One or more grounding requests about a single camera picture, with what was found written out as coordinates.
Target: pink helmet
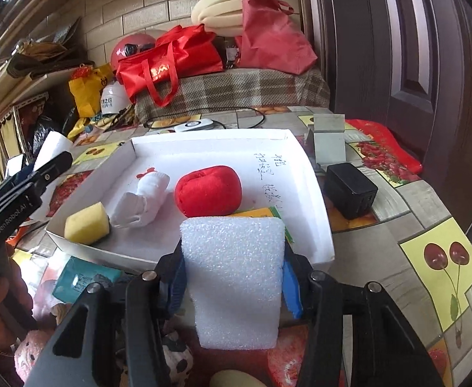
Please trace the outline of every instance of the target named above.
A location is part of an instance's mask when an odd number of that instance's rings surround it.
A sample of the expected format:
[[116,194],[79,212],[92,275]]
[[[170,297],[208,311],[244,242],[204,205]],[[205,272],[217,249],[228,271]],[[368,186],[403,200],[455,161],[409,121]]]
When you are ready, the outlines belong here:
[[128,56],[125,53],[125,45],[127,44],[136,45],[137,47],[155,45],[155,39],[146,33],[135,33],[134,35],[124,37],[116,44],[111,54],[111,68],[113,71],[118,69],[119,60]]

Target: white helmet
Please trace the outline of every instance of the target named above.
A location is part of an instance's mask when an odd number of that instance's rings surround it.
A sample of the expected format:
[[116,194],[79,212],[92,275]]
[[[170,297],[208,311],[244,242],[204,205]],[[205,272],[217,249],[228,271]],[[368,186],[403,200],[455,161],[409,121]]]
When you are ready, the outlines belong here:
[[125,88],[117,81],[108,84],[103,89],[100,100],[102,115],[118,114],[122,109],[129,107],[131,104]]

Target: white foam block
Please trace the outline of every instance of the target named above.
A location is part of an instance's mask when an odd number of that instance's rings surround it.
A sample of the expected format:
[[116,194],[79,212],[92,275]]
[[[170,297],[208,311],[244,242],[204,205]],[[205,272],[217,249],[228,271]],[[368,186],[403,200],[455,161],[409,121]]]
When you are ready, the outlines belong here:
[[281,308],[283,222],[199,217],[185,220],[180,230],[201,347],[273,348]]

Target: pink non-woven bag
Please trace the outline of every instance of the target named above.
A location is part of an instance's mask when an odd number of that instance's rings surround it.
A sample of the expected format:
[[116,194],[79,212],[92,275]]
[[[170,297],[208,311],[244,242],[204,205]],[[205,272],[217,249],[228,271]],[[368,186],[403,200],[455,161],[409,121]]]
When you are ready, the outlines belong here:
[[241,68],[268,68],[302,74],[317,55],[280,0],[243,0],[243,35],[237,38]]

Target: red tote bag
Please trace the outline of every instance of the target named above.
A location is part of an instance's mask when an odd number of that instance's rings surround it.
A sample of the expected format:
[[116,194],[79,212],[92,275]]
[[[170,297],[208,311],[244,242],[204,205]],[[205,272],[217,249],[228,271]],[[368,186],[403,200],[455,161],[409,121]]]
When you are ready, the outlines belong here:
[[311,68],[317,55],[289,19],[291,14],[293,9],[284,1],[243,0],[243,35],[237,39],[241,53],[238,67],[269,68],[290,74],[302,74]]
[[[120,60],[116,78],[132,103],[137,93],[147,89],[155,104],[164,107],[178,91],[179,77],[223,70],[220,55],[212,43],[215,36],[206,32],[203,25],[176,26],[155,41],[155,48]],[[161,98],[154,84],[168,79],[172,89]]]

